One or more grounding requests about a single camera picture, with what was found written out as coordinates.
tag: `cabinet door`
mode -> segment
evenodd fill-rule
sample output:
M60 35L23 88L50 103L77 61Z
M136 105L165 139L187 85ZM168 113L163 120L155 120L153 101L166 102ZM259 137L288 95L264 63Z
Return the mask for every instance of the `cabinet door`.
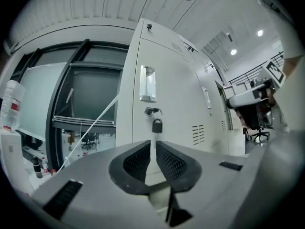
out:
M147 28L148 24L152 25L151 29ZM177 33L149 20L144 20L141 38L167 47L182 56L187 53L187 49Z
M156 102L140 100L141 66L154 69ZM153 119L145 116L146 107L160 108L163 132L152 132ZM136 64L132 141L165 140L205 150L209 133L203 90L189 62L180 54L148 40L140 40Z

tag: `white cable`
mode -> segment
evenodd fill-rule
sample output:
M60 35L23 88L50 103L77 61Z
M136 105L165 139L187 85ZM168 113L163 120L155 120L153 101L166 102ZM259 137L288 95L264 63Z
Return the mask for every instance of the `white cable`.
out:
M60 167L60 169L57 172L60 172L60 170L64 167L65 163L67 162L67 160L70 158L70 156L72 155L72 153L74 152L74 150L77 148L77 146L81 143L81 140L83 139L84 136L87 135L87 133L91 130L91 128L99 121L99 119L115 104L116 101L118 101L119 95L117 95L112 102L104 109L104 111L100 114L100 116L93 122L93 124L88 128L88 130L85 132L85 134L80 138L80 140L78 141L78 143L75 145L74 149L71 151L71 153L68 155L68 157L66 158L65 162L62 164L62 166Z

